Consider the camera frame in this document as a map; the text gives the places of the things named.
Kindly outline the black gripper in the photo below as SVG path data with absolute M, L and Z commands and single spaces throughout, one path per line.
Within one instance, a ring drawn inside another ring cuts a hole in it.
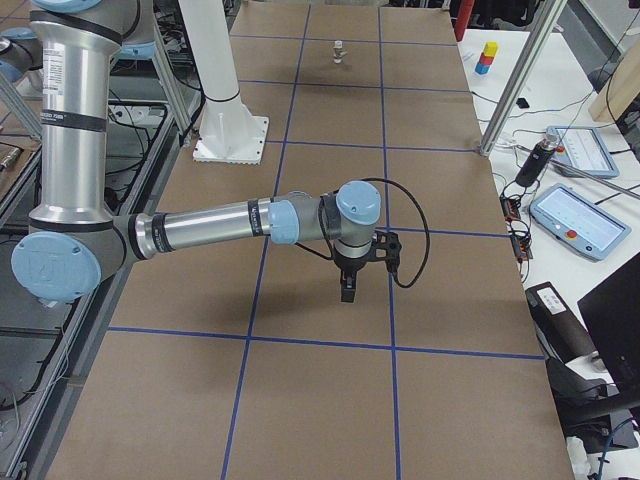
M 363 269 L 367 263 L 374 261 L 376 254 L 370 250 L 366 254 L 359 257 L 348 257 L 337 249 L 333 252 L 333 261 L 341 270 L 341 301 L 344 303 L 353 303 L 355 301 L 357 291 L 357 271 Z

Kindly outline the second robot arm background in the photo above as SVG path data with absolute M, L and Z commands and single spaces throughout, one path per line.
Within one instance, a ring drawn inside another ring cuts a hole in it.
M 11 83 L 27 77 L 36 91 L 42 91 L 43 47 L 37 35 L 27 27 L 1 32 L 1 73 Z

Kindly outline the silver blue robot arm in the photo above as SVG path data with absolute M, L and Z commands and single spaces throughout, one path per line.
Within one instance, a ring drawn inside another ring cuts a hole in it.
M 324 240 L 354 299 L 357 273 L 376 259 L 381 197 L 355 180 L 320 197 L 303 192 L 200 211 L 116 216 L 104 201 L 109 77 L 123 52 L 155 50 L 149 1 L 37 1 L 43 45 L 41 200 L 11 257 L 32 295 L 70 302 L 119 269 L 159 253 L 266 236 L 276 244 Z

